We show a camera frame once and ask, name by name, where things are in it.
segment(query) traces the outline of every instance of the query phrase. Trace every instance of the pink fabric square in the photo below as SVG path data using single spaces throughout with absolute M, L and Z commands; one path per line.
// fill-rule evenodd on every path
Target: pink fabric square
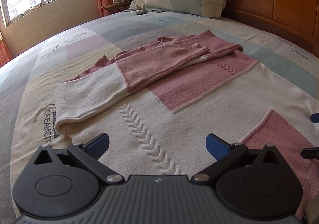
M 249 70 L 257 61 L 239 51 L 177 70 L 147 86 L 172 113 Z
M 302 211 L 319 191 L 319 162 L 301 156 L 301 151 L 312 148 L 312 144 L 272 109 L 242 141 L 250 149 L 262 149 L 267 143 L 277 147 L 302 185 L 303 198 L 296 212 L 301 219 Z

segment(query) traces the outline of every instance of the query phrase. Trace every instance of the cable knit pattern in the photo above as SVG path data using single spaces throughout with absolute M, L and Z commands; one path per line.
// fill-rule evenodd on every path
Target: cable knit pattern
M 218 61 L 218 60 L 213 60 L 212 61 L 214 64 L 216 64 L 218 67 L 221 67 L 222 69 L 226 70 L 227 72 L 229 72 L 230 74 L 232 75 L 235 75 L 236 74 L 236 71 L 233 70 L 231 67 L 227 66 L 226 64 L 224 64 L 223 62 L 221 61 Z
M 145 149 L 155 166 L 160 169 L 162 175 L 184 175 L 181 168 L 170 158 L 170 156 L 156 142 L 155 138 L 141 122 L 132 107 L 125 102 L 116 104 L 127 125 L 131 128 L 141 147 Z

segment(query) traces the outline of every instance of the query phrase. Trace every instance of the beige wall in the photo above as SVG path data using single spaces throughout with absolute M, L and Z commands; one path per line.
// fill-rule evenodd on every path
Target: beige wall
M 96 0 L 56 0 L 0 31 L 13 57 L 51 36 L 99 17 Z
M 13 57 L 62 31 L 99 17 L 96 0 L 56 0 L 0 31 Z

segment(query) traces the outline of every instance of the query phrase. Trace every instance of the wooden headboard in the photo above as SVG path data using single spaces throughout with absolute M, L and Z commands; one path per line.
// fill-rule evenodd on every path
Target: wooden headboard
M 276 34 L 319 57 L 319 0 L 227 0 L 222 16 Z

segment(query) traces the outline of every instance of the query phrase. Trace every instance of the nightstand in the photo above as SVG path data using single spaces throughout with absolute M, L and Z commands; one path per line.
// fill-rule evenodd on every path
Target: nightstand
M 122 12 L 123 10 L 129 9 L 131 3 L 132 2 L 112 4 L 112 5 L 108 5 L 108 6 L 101 7 L 101 8 L 104 8 L 105 10 L 111 11 L 111 14 L 115 14 L 118 12 Z

